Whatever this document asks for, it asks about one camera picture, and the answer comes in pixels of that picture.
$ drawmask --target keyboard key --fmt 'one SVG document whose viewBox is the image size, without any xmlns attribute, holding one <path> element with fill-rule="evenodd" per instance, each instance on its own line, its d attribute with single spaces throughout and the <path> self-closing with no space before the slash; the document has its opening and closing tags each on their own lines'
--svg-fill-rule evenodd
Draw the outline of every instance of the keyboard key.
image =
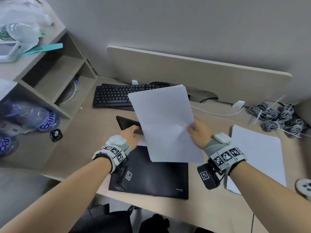
<svg viewBox="0 0 311 233">
<path fill-rule="evenodd" d="M 109 100 L 107 104 L 115 104 L 115 103 L 127 103 L 127 100 Z"/>
</svg>

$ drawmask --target black mouse pad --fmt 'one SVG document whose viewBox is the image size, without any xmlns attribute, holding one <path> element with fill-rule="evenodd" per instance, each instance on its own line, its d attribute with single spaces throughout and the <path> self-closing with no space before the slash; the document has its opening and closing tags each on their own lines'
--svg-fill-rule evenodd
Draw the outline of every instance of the black mouse pad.
<svg viewBox="0 0 311 233">
<path fill-rule="evenodd" d="M 146 146 L 137 146 L 118 174 L 111 174 L 109 190 L 187 200 L 188 163 L 151 162 Z"/>
</svg>

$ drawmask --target bottle label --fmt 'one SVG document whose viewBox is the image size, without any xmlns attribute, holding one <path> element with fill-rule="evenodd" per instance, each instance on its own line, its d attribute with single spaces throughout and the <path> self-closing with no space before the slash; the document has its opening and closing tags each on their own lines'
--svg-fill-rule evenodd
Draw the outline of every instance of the bottle label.
<svg viewBox="0 0 311 233">
<path fill-rule="evenodd" d="M 0 39 L 3 41 L 15 41 L 6 30 L 6 25 L 0 26 Z"/>
<path fill-rule="evenodd" d="M 44 122 L 41 123 L 38 128 L 40 130 L 46 130 L 48 129 L 50 126 L 52 126 L 55 122 L 56 119 L 56 114 L 53 112 L 50 112 L 47 114 L 46 118 L 44 119 Z"/>
<path fill-rule="evenodd" d="M 7 149 L 10 143 L 11 143 L 11 139 L 9 137 L 3 137 L 0 140 L 0 154 L 2 154 Z"/>
</svg>

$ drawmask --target desk surface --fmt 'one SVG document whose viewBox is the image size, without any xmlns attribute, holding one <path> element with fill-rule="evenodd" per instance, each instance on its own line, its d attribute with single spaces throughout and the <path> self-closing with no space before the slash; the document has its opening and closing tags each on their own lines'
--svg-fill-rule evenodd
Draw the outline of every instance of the desk surface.
<svg viewBox="0 0 311 233">
<path fill-rule="evenodd" d="M 102 82 L 115 83 L 115 81 L 98 79 L 95 85 Z M 123 116 L 136 120 L 134 112 L 114 109 L 93 109 L 92 100 L 94 89 L 90 91 L 82 108 L 68 126 L 64 137 L 58 142 L 50 159 L 41 173 L 54 179 L 63 180 L 74 171 L 91 161 L 91 157 L 109 137 L 120 132 L 115 116 Z M 232 114 L 234 110 L 230 105 L 208 101 L 206 104 L 192 102 L 196 107 L 218 114 Z M 252 116 L 241 111 L 239 114 L 227 118 L 228 120 L 208 116 L 206 113 L 192 108 L 195 116 L 206 121 L 214 133 L 229 134 L 231 126 L 238 126 L 264 133 L 257 125 L 248 125 Z M 298 178 L 306 177 L 303 159 L 297 139 L 289 139 L 282 132 L 268 133 L 278 136 L 282 141 L 283 161 L 286 171 L 286 182 L 290 189 Z M 198 164 L 189 164 L 189 200 L 178 200 L 164 197 L 154 197 L 139 194 L 114 192 L 108 190 L 110 176 L 108 176 L 98 190 L 98 194 L 116 200 L 136 205 L 150 211 L 157 212 L 181 221 L 203 227 L 215 232 L 250 232 L 253 213 L 242 196 L 226 190 L 223 184 L 214 190 L 204 187 L 196 167 Z M 257 232 L 261 232 L 260 222 Z"/>
</svg>

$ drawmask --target hand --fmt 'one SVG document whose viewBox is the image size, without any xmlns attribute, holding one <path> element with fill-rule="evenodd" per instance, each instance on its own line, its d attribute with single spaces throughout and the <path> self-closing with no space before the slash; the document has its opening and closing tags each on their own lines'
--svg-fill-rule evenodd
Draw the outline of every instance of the hand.
<svg viewBox="0 0 311 233">
<path fill-rule="evenodd" d="M 193 142 L 201 149 L 213 138 L 213 132 L 209 125 L 194 117 L 194 128 L 187 127 Z"/>
<path fill-rule="evenodd" d="M 127 140 L 127 144 L 129 147 L 133 150 L 138 145 L 138 138 L 134 137 L 134 131 L 138 130 L 139 127 L 136 125 L 133 125 L 125 130 L 122 130 L 120 132 L 121 137 L 125 138 Z"/>
</svg>

